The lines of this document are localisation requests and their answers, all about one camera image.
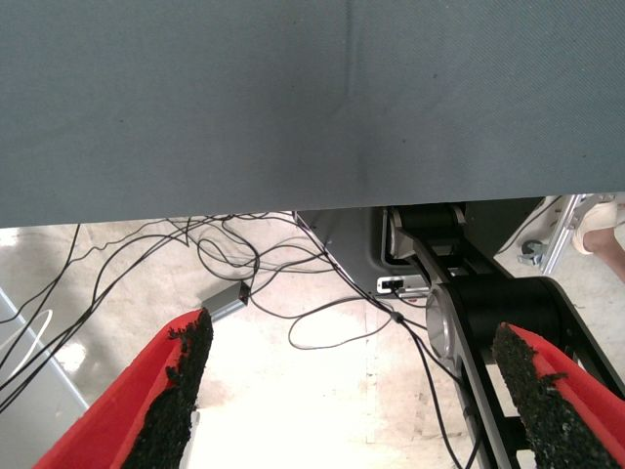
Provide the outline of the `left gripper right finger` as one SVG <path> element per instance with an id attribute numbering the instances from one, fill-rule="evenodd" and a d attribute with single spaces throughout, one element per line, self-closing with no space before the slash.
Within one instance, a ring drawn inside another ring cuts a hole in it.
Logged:
<path id="1" fill-rule="evenodd" d="M 492 354 L 538 468 L 622 468 L 624 400 L 542 336 L 502 322 Z"/>

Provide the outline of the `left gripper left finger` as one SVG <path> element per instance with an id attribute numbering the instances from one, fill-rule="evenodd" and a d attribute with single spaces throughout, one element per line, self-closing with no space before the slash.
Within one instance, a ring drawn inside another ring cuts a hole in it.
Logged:
<path id="1" fill-rule="evenodd" d="M 205 309 L 160 329 L 37 468 L 178 468 L 213 341 Z"/>

